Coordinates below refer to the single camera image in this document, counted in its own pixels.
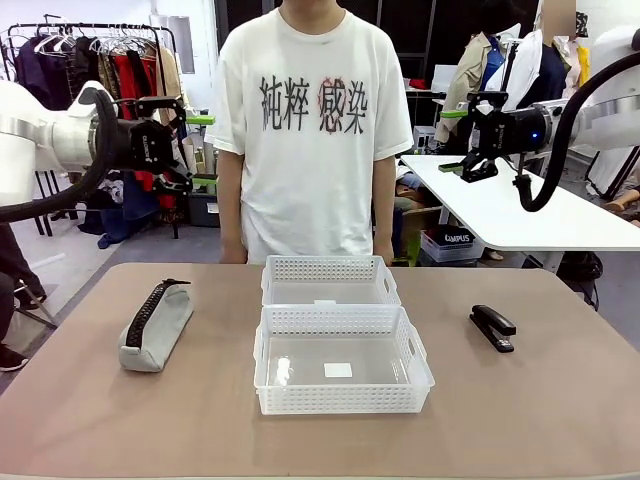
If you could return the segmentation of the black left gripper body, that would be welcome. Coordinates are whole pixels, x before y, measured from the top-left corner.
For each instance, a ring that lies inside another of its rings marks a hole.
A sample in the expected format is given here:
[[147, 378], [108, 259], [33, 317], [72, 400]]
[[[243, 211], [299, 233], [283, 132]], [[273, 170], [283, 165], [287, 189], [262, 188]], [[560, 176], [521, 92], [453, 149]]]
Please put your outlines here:
[[168, 173], [175, 166], [173, 131], [156, 120], [117, 121], [115, 168]]

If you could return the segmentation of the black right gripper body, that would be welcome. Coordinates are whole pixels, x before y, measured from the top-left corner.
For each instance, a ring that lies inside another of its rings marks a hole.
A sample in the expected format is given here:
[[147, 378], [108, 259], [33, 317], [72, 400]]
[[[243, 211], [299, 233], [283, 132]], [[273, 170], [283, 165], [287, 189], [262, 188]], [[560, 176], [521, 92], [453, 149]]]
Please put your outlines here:
[[546, 118], [536, 108], [492, 111], [475, 120], [480, 155], [510, 155], [540, 150], [546, 145]]

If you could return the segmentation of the person's right hand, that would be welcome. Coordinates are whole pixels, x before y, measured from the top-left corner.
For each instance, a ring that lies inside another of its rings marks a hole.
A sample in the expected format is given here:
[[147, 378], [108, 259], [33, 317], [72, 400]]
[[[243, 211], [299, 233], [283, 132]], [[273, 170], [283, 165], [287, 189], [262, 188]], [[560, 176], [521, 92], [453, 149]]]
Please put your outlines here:
[[220, 262], [222, 264], [246, 264], [248, 253], [241, 242], [224, 242]]

